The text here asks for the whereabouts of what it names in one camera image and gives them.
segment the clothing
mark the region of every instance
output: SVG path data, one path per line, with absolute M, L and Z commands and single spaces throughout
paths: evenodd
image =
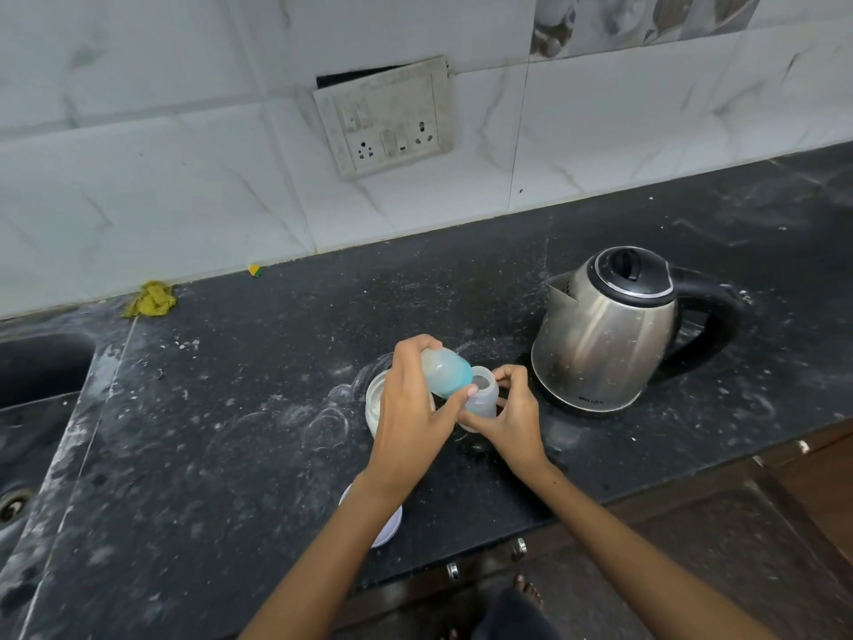
M 530 599 L 515 588 L 503 591 L 485 613 L 472 640 L 560 640 L 560 634 Z

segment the picture on tile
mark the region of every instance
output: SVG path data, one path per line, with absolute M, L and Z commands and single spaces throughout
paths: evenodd
M 532 60 L 743 31 L 760 0 L 537 0 Z

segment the black kettle handle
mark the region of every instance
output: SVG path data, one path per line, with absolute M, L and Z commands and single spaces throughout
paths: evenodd
M 670 268 L 670 275 L 679 311 L 704 312 L 708 318 L 705 328 L 693 340 L 664 357 L 652 377 L 653 381 L 687 373 L 711 359 L 738 333 L 744 312 L 741 298 L 711 276 L 678 267 Z

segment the foot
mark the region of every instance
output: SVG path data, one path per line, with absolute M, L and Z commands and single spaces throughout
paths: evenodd
M 513 579 L 513 588 L 527 596 L 527 599 L 533 602 L 533 605 L 540 611 L 545 610 L 545 602 L 542 601 L 542 596 L 539 595 L 536 586 L 532 582 L 527 581 L 524 575 L 518 574 L 515 576 L 515 579 Z

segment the black granite countertop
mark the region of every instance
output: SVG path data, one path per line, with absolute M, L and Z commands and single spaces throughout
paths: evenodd
M 747 313 L 722 354 L 616 416 L 544 405 L 549 454 L 584 491 L 610 501 L 849 416 L 851 207 L 842 145 L 200 280 L 162 319 L 127 325 L 114 300 L 0 325 L 102 326 L 87 326 L 97 372 L 58 453 L 73 462 L 48 475 L 0 611 L 43 640 L 239 631 L 366 464 L 364 389 L 395 342 L 427 332 L 472 364 L 523 360 L 542 281 L 607 246 L 731 282 Z M 457 429 L 358 586 L 547 521 Z

